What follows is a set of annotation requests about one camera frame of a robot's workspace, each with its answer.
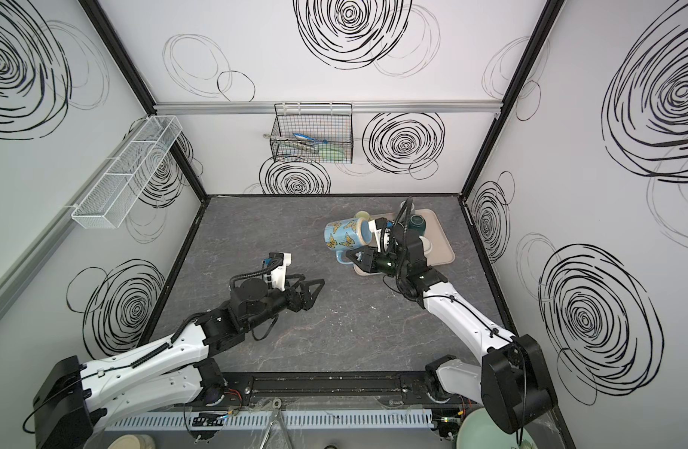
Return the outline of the blue butterfly mug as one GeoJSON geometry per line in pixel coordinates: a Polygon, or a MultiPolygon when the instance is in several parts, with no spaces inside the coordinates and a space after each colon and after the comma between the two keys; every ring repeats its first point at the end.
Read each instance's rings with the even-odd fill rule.
{"type": "Polygon", "coordinates": [[[370,245],[373,234],[364,218],[351,218],[329,223],[325,226],[323,239],[327,248],[336,254],[338,263],[351,265],[345,258],[346,252],[370,245]]]}

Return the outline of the white mug red inside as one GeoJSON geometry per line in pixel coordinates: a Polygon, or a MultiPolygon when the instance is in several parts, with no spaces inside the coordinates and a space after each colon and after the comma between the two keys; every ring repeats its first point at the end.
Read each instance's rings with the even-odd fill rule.
{"type": "Polygon", "coordinates": [[[427,239],[424,236],[420,236],[420,241],[422,242],[424,254],[426,256],[428,256],[428,254],[431,254],[431,252],[433,251],[433,244],[431,243],[431,241],[429,241],[429,239],[427,239]]]}

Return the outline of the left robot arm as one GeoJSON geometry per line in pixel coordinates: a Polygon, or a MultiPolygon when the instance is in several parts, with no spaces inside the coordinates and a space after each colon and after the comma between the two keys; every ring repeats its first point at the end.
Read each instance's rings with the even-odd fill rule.
{"type": "Polygon", "coordinates": [[[187,317],[177,330],[128,352],[83,363],[58,361],[25,418],[38,448],[81,448],[108,424],[175,404],[215,404],[230,389],[214,356],[244,342],[255,327],[285,311],[310,310],[323,279],[262,271],[231,278],[230,297],[187,317]]]}

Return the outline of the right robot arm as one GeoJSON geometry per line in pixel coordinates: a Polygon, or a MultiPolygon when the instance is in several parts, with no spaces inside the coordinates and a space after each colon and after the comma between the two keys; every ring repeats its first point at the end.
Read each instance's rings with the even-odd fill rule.
{"type": "Polygon", "coordinates": [[[346,258],[361,271],[396,280],[397,291],[443,322],[475,355],[477,364],[457,358],[434,368],[439,389],[481,404],[507,434],[521,430],[558,404],[539,343],[515,335],[476,309],[437,269],[429,266],[422,242],[394,226],[384,250],[349,249],[346,258]]]}

